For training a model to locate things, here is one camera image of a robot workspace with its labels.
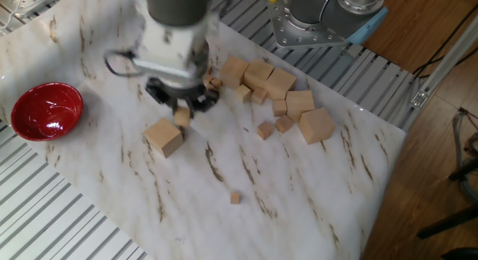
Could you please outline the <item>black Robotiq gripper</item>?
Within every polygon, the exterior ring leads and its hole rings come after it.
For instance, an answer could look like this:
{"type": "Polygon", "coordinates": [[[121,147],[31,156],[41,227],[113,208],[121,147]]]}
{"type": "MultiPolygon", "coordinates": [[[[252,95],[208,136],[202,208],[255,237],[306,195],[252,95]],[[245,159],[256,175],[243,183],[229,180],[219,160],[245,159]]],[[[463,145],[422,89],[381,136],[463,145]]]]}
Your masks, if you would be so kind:
{"type": "Polygon", "coordinates": [[[218,90],[206,90],[203,84],[188,88],[170,87],[156,77],[148,79],[145,90],[157,103],[168,106],[173,114],[179,108],[178,100],[187,100],[191,119],[196,112],[206,112],[214,107],[220,99],[218,90]]]}

